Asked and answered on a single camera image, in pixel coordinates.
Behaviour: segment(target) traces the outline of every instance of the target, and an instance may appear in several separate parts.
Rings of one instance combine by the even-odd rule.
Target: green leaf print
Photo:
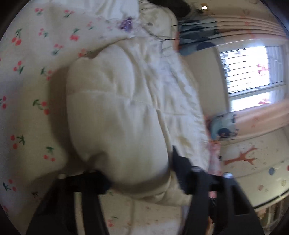
[[[24,66],[22,66],[22,67],[19,69],[19,74],[21,74],[21,73],[22,73],[22,71],[23,71],[23,68],[24,68]]]
[[[17,136],[16,138],[20,139],[19,143],[22,143],[23,145],[25,145],[25,141],[24,141],[24,136],[23,135],[21,135],[20,137]]]
[[[43,68],[41,69],[40,75],[43,75],[44,73],[45,73],[45,67],[43,67]]]
[[[46,149],[49,153],[51,153],[53,155],[54,148],[47,146]]]
[[[32,106],[35,106],[36,104],[38,104],[38,101],[39,101],[39,100],[34,100]]]

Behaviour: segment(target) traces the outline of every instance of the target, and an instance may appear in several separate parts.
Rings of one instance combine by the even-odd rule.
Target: curtain
[[[196,16],[178,22],[179,52],[194,51],[249,39],[286,39],[283,29],[274,22],[254,17]]]
[[[212,119],[210,133],[213,140],[226,144],[264,135],[289,124],[289,98],[276,104],[252,107],[227,113]]]

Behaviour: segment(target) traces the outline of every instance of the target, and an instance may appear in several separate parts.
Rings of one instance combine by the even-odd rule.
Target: white blanket
[[[77,60],[68,73],[67,113],[78,154],[117,189],[183,205],[189,196],[170,182],[168,155],[175,145],[207,170],[208,140],[197,92],[173,50],[170,59],[159,42],[134,37]],[[175,189],[166,192],[170,184]]]
[[[177,20],[169,9],[145,0],[126,2],[130,8],[117,13],[116,1],[30,1],[0,42],[0,179],[3,184],[0,203],[21,234],[26,233],[36,208],[57,175],[81,173],[90,163],[78,157],[69,138],[65,93],[67,67],[80,56],[93,57],[92,52],[117,41],[134,36],[148,37],[144,28],[162,38],[175,37]],[[133,17],[131,33],[119,28],[127,16]],[[189,84],[186,90],[190,91],[185,95],[197,115],[192,114],[188,119],[199,120],[203,133],[196,85],[191,84],[193,76],[181,65],[171,46],[171,41],[162,44],[161,60],[166,59],[164,63],[171,64],[178,86],[182,87],[183,82]],[[180,154],[189,156],[193,153],[189,145],[194,146],[194,143],[188,144],[186,139],[178,137],[181,127],[173,117],[166,115],[165,119],[168,126],[173,127],[167,135],[172,139],[165,139],[166,146],[178,144]],[[188,128],[188,132],[199,134],[195,127]],[[206,154],[196,154],[193,163],[206,168]],[[187,199],[178,201],[180,192],[174,174],[164,185],[166,193],[159,195],[160,203],[187,203]],[[159,198],[152,196],[149,199],[157,202]],[[101,204],[110,234],[130,231],[131,235],[175,235],[179,229],[179,207],[132,200],[112,190],[101,196]]]

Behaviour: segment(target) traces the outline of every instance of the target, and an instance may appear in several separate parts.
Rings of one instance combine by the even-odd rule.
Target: pink curtain
[[[289,124],[289,98],[214,118],[210,124],[213,140],[239,142],[264,135]]]
[[[234,112],[237,115],[236,139],[250,139],[289,124],[289,99]]]

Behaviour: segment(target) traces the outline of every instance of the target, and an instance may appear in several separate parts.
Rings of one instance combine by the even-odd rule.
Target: pink cherry
[[[78,39],[79,39],[79,36],[78,36],[78,35],[75,35],[75,36],[74,36],[74,41],[78,41]]]
[[[19,46],[19,45],[21,44],[21,42],[22,42],[22,40],[19,39],[19,40],[15,43],[15,45],[16,45],[16,46]]]
[[[45,110],[43,110],[43,112],[44,112],[45,115],[48,115],[49,114],[49,109],[45,109]]]

